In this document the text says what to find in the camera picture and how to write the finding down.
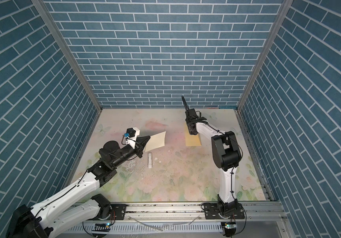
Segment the black cable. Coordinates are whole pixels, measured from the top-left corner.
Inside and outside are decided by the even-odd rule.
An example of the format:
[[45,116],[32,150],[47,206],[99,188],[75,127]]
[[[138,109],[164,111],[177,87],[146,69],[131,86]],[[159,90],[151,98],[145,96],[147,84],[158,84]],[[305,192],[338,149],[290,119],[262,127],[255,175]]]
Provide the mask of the black cable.
[[[86,169],[86,172],[85,172],[85,173],[83,174],[83,176],[79,179],[78,184],[82,181],[84,175],[86,175],[87,172],[88,172],[88,169]],[[57,199],[55,199],[55,200],[49,202],[49,203],[46,204],[44,207],[47,207],[48,205],[50,205],[51,203],[55,202],[55,201],[58,200],[59,198],[63,197],[64,195],[66,195],[68,192],[70,192],[70,191],[71,191],[73,188],[75,188],[75,187],[77,187],[77,186],[76,186],[76,185],[73,186],[73,187],[70,188],[66,193],[64,193],[62,196],[60,196],[60,197],[58,197]],[[38,213],[39,213],[40,211],[43,210],[44,207],[42,207],[42,208],[37,212],[37,214],[35,215],[35,218],[37,217]]]
[[184,104],[184,107],[185,107],[185,111],[186,111],[186,117],[188,117],[188,116],[189,116],[189,113],[188,113],[189,106],[187,105],[187,103],[186,103],[186,100],[185,100],[184,96],[181,96],[181,98],[182,98],[182,103]]
[[135,142],[135,147],[136,147],[136,145],[139,145],[140,146],[140,148],[138,148],[139,150],[144,150],[144,148],[143,148],[143,146],[139,143],[139,142],[137,142],[137,141],[135,141],[135,140],[132,140],[132,141],[134,141]]
[[207,208],[203,208],[203,206],[205,206],[205,204],[210,204],[211,205],[211,203],[210,202],[204,202],[204,203],[201,203],[201,209],[204,211],[204,212],[208,212],[208,211],[210,211],[210,209],[207,209]]
[[123,144],[123,140],[124,140],[124,138],[125,138],[125,137],[123,136],[123,139],[122,139],[122,145],[126,145],[126,143],[125,143],[125,144]]
[[241,233],[241,232],[244,230],[244,228],[246,227],[247,214],[246,214],[246,210],[244,209],[244,207],[242,206],[242,204],[241,204],[241,207],[242,207],[242,209],[243,209],[243,211],[244,211],[244,215],[245,215],[244,226],[243,226],[242,230],[241,230],[240,232],[236,233],[235,235],[238,235],[239,233]]
[[84,228],[84,222],[82,222],[82,226],[83,226],[83,230],[87,233],[87,234],[89,234],[90,236],[92,236],[92,237],[98,237],[98,236],[94,236],[94,235],[92,235],[92,234],[90,234],[90,233],[88,233],[87,231],[86,231],[86,229]]
[[187,123],[186,125],[189,126],[189,125],[197,123],[197,122],[201,122],[201,123],[205,123],[206,125],[209,125],[209,123],[207,121],[202,121],[202,120],[191,121],[191,122]]
[[137,157],[137,155],[136,155],[135,157],[133,157],[132,159],[127,159],[127,160],[125,160],[125,161],[133,160],[133,159],[135,159],[136,157]]
[[234,195],[233,195],[233,193],[234,193],[234,190],[233,190],[233,171],[234,171],[234,167],[231,169],[231,191],[230,191],[230,193],[231,193],[231,196],[233,197],[233,199],[235,200],[235,197],[234,197]]
[[114,155],[114,154],[111,154],[111,153],[109,153],[110,155],[112,155],[112,156],[115,156],[116,158],[119,158],[118,156],[116,156],[116,155]]

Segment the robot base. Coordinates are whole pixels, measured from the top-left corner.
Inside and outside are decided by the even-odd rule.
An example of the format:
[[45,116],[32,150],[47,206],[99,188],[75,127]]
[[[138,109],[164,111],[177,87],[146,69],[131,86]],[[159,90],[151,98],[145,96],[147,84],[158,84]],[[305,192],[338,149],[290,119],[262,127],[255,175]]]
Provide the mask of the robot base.
[[235,219],[244,219],[242,205],[235,199],[233,202],[224,203],[218,196],[218,202],[208,202],[205,205],[205,218],[207,220],[230,219],[234,215]]

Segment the white paper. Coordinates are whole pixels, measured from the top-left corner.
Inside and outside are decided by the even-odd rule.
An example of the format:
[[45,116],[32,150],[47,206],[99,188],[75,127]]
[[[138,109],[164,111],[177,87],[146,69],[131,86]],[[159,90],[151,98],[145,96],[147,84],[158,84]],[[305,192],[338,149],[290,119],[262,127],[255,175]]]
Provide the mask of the white paper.
[[163,147],[165,145],[165,133],[166,131],[151,136],[151,138],[145,145],[144,152]]

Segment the metal frame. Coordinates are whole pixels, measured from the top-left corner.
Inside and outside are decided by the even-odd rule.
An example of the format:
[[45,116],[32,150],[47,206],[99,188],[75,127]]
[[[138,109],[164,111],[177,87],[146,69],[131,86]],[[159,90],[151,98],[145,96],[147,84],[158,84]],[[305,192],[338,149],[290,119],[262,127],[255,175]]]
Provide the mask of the metal frame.
[[90,130],[88,131],[87,137],[86,137],[86,139],[84,140],[83,145],[82,145],[82,147],[80,148],[80,150],[79,150],[79,152],[78,152],[78,154],[77,154],[77,156],[76,156],[76,159],[75,159],[75,161],[74,161],[74,164],[73,164],[73,166],[72,166],[72,168],[71,168],[71,170],[70,170],[70,172],[69,172],[68,177],[66,178],[66,181],[64,181],[64,184],[63,184],[63,187],[62,187],[62,188],[65,188],[65,187],[67,187],[68,185],[70,185],[71,180],[72,180],[72,178],[73,178],[73,176],[74,176],[74,174],[75,174],[76,168],[77,168],[78,165],[79,165],[80,159],[82,158],[83,153],[84,153],[84,151],[85,151],[86,148],[87,148],[88,142],[89,142],[90,139],[91,139],[92,133],[94,132],[95,127],[96,127],[96,125],[97,125],[97,123],[98,123],[100,114],[101,114],[101,112],[98,112],[98,113],[97,113],[97,116],[95,117],[94,121],[92,122],[91,128],[90,128]]
[[[106,234],[148,234],[158,233],[159,230],[145,225],[162,229],[161,232],[217,232],[221,230],[221,222],[229,219],[206,220],[201,202],[128,202],[125,218],[116,221],[110,232]],[[264,221],[276,222],[282,238],[293,238],[287,216],[280,202],[259,201],[241,202],[247,222]],[[100,220],[88,220],[84,227],[88,232],[94,229]],[[74,226],[65,233],[84,233],[82,224]]]
[[247,99],[247,97],[251,91],[251,88],[254,85],[256,78],[258,77],[260,68],[262,67],[262,65],[266,59],[266,56],[267,56],[275,38],[276,38],[276,35],[279,32],[280,27],[282,26],[284,18],[286,17],[287,12],[288,12],[289,8],[291,7],[292,2],[293,2],[293,0],[284,0],[282,5],[279,8],[278,14],[276,15],[276,18],[275,18],[275,22],[272,25],[270,32],[268,33],[268,37],[266,39],[266,42],[262,48],[262,51],[259,54],[259,58],[258,58],[256,64],[255,64],[255,66],[251,72],[251,75],[249,77],[249,81],[247,82],[247,84],[244,88],[244,91],[242,93],[240,101],[238,102],[237,109],[239,111],[244,106],[244,102],[246,101],[246,99]]
[[87,82],[86,77],[84,76],[82,70],[80,69],[78,62],[75,60],[73,54],[69,46],[67,45],[66,41],[64,40],[61,32],[59,31],[58,26],[56,25],[53,17],[51,16],[48,8],[46,7],[43,0],[32,0],[36,10],[38,11],[39,15],[42,17],[42,20],[46,24],[47,28],[49,29],[51,35],[53,36],[54,40],[58,44],[60,50],[62,51],[63,55],[66,57],[67,61],[69,62],[71,68],[74,70],[75,74],[78,77],[78,80],[83,85],[87,95],[91,98],[92,103],[97,108],[98,112],[101,112],[102,107],[96,98],[95,94],[93,93],[90,84]]
[[235,111],[235,114],[237,115],[237,119],[238,119],[238,122],[240,124],[241,131],[242,131],[242,135],[243,135],[243,138],[246,141],[246,145],[247,145],[247,147],[249,149],[250,156],[252,158],[252,162],[253,162],[254,168],[255,168],[255,170],[257,172],[259,181],[260,181],[260,183],[262,185],[264,185],[266,187],[266,191],[268,193],[269,199],[271,201],[275,201],[275,195],[273,194],[273,192],[271,190],[270,184],[267,181],[267,177],[266,177],[266,175],[264,173],[262,165],[260,164],[258,153],[256,152],[256,150],[254,148],[254,144],[253,144],[253,142],[252,142],[252,140],[250,138],[249,131],[247,130],[247,127],[246,127],[246,125],[244,123],[242,114],[240,112],[238,112],[238,110]]

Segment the mounting plate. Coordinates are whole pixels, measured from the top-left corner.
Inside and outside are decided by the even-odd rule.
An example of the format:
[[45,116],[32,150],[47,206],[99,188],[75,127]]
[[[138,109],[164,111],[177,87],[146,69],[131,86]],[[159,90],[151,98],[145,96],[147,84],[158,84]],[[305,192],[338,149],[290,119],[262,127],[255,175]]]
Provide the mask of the mounting plate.
[[[230,219],[230,217],[222,217],[219,214],[218,207],[216,203],[209,203],[205,205],[205,219],[215,220],[215,219]],[[234,210],[235,219],[244,219],[244,212],[241,209]]]
[[112,210],[115,211],[115,220],[124,220],[126,204],[111,204]]

